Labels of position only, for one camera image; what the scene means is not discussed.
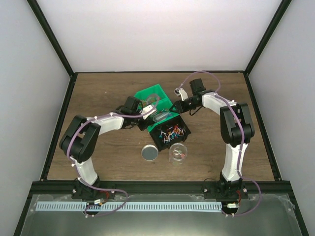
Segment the green bin with lollipops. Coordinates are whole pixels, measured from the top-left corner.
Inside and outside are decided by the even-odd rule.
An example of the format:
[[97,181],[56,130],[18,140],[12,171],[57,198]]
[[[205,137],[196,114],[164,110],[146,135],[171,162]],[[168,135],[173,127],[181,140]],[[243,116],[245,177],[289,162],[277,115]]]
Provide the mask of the green bin with lollipops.
[[141,120],[138,124],[138,128],[141,131],[147,129],[148,132],[151,132],[156,126],[178,116],[179,114],[170,111],[172,106],[173,103],[169,98],[160,100],[156,107],[157,111],[149,115],[145,120]]

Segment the silver metal scoop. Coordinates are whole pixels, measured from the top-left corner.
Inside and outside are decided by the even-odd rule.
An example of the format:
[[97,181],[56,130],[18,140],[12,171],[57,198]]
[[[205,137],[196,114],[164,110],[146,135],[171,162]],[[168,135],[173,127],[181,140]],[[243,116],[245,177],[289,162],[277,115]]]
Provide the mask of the silver metal scoop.
[[172,117],[172,113],[171,112],[161,112],[159,114],[156,114],[153,117],[153,121],[158,123],[158,122],[162,122],[163,120]]

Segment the green bin with star candies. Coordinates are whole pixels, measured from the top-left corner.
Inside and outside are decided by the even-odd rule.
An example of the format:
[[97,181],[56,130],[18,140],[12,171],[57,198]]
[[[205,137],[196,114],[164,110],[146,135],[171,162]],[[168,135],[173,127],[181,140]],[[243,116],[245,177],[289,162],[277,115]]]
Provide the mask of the green bin with star candies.
[[158,107],[161,107],[161,109],[169,108],[172,104],[160,84],[140,90],[136,92],[134,97],[141,101],[143,107],[151,104],[155,105],[157,99],[159,99]]

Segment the black bin with lollipops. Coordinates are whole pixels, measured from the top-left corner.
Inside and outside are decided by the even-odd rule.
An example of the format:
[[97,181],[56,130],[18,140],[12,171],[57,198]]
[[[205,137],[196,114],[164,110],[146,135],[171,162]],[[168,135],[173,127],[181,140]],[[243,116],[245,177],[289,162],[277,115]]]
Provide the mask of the black bin with lollipops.
[[175,116],[157,124],[149,134],[158,151],[161,152],[175,143],[184,142],[191,131],[181,116]]

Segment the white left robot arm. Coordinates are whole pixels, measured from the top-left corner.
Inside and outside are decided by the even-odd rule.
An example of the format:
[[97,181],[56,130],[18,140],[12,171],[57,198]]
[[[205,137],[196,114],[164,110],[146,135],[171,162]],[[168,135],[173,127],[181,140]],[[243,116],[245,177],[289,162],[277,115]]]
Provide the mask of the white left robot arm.
[[92,154],[98,137],[110,131],[125,129],[133,125],[143,125],[148,116],[155,113],[160,97],[152,94],[156,101],[146,105],[133,96],[129,96],[125,103],[114,111],[102,115],[86,118],[76,115],[60,140],[59,147],[64,152],[71,166],[77,173],[78,182],[83,185],[83,192],[89,198],[96,198],[100,192],[122,192],[118,189],[101,188],[93,162]]

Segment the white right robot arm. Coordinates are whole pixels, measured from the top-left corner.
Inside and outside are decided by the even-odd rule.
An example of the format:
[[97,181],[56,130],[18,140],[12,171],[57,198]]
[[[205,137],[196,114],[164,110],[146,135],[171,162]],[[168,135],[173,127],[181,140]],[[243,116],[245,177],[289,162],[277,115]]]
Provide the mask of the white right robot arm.
[[170,111],[182,114],[203,107],[220,116],[220,133],[226,143],[226,152],[217,185],[220,195],[230,198],[241,188],[245,151],[255,134],[249,106],[227,100],[217,91],[206,90],[201,79],[194,79],[189,84],[192,96],[189,97],[182,86],[176,88],[174,92],[181,99],[174,102]]

